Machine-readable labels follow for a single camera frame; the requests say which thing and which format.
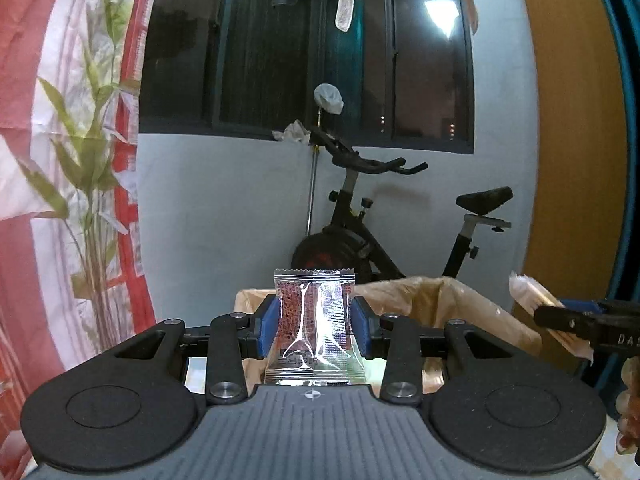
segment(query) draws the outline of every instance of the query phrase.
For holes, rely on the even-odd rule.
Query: bike seat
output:
[[[456,204],[462,209],[484,216],[491,211],[498,209],[502,204],[513,198],[513,191],[510,187],[497,187],[488,191],[480,191],[478,193],[469,193],[460,195],[456,199]]]

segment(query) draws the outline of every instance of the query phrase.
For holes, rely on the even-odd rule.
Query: gray wall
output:
[[[366,223],[407,275],[439,276],[464,212],[462,193],[511,186],[514,199],[495,215],[513,223],[496,234],[480,226],[475,261],[459,275],[505,308],[507,280],[522,266],[538,166],[536,67],[524,0],[475,0],[472,38],[476,92],[473,155],[361,148],[362,156],[409,165],[415,176],[363,175],[355,189],[375,201]],[[143,134],[138,147],[142,255],[156,316],[208,324],[231,310],[235,294],[273,286],[273,269],[289,267],[305,229],[308,146],[264,140]],[[314,229],[328,222],[326,197],[344,171],[326,153],[318,167]]]

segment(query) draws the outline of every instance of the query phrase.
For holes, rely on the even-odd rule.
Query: clear plastic packaging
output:
[[[353,269],[276,270],[280,323],[265,383],[365,383],[364,365],[351,335]]]

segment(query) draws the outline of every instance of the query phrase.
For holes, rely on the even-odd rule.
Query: bamboo plant print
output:
[[[34,164],[20,162],[31,187],[52,209],[48,216],[64,224],[77,251],[80,269],[69,279],[76,300],[84,300],[79,304],[90,310],[90,316],[81,317],[82,329],[96,353],[127,336],[119,312],[123,306],[117,304],[117,295],[110,294],[112,274],[118,264],[118,233],[126,234],[127,228],[112,214],[113,190],[119,185],[119,176],[112,170],[118,133],[105,127],[105,118],[119,98],[140,88],[139,83],[121,82],[118,76],[131,10],[132,0],[101,0],[97,8],[87,7],[82,58],[92,112],[87,114],[84,110],[84,120],[67,107],[62,93],[52,83],[38,78],[66,131],[66,135],[49,137],[60,170],[71,184],[70,193],[63,194]]]

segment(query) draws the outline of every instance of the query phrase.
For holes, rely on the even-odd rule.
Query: window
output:
[[[313,90],[344,109],[322,126],[359,146],[471,153],[473,87],[460,0],[156,0],[140,100],[141,131],[271,138],[315,124]]]

